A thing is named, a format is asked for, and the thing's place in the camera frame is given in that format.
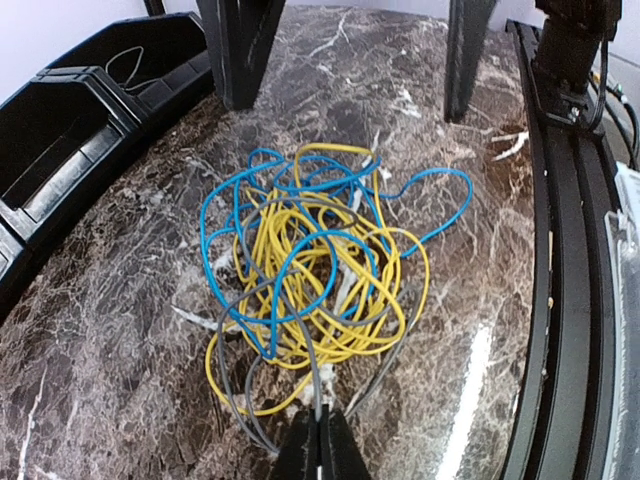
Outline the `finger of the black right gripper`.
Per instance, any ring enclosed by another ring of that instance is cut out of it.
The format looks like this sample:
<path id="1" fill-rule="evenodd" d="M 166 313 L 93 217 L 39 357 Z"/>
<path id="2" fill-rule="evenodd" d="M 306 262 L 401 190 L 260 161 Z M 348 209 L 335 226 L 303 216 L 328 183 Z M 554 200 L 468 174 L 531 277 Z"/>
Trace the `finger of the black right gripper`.
<path id="1" fill-rule="evenodd" d="M 493 0 L 452 0 L 449 8 L 443 114 L 460 122 L 469 108 Z"/>
<path id="2" fill-rule="evenodd" d="M 231 111 L 253 107 L 284 0 L 198 0 L 216 94 Z"/>

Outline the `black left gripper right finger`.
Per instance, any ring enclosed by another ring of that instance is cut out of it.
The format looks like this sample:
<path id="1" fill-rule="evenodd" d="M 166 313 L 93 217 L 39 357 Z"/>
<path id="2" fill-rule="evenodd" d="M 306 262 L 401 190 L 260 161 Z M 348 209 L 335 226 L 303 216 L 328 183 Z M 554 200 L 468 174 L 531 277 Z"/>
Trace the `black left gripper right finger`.
<path id="1" fill-rule="evenodd" d="M 328 404 L 319 423 L 319 471 L 326 480 L 371 479 L 345 415 Z"/>

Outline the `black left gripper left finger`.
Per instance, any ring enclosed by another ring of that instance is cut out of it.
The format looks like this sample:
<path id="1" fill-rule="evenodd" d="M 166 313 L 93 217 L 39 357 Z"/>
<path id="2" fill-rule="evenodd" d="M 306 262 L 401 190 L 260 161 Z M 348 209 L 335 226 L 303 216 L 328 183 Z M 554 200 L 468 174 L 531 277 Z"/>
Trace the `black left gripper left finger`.
<path id="1" fill-rule="evenodd" d="M 319 424 L 313 409 L 298 411 L 273 465 L 271 480 L 318 478 Z"/>

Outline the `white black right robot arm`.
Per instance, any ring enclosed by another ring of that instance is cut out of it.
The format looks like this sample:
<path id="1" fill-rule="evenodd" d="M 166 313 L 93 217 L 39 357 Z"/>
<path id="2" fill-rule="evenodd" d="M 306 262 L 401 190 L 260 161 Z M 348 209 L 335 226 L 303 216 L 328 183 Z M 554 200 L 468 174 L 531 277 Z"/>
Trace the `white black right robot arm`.
<path id="1" fill-rule="evenodd" d="M 284 9 L 281 1 L 200 1 L 197 4 L 216 93 L 229 110 L 253 107 Z M 546 13 L 532 65 L 542 83 L 540 110 L 572 124 L 571 100 L 583 100 L 591 66 L 601 60 L 608 72 L 608 44 L 622 16 L 619 1 L 539 1 Z M 444 118 L 466 114 L 489 20 L 492 1 L 453 1 L 448 19 Z"/>

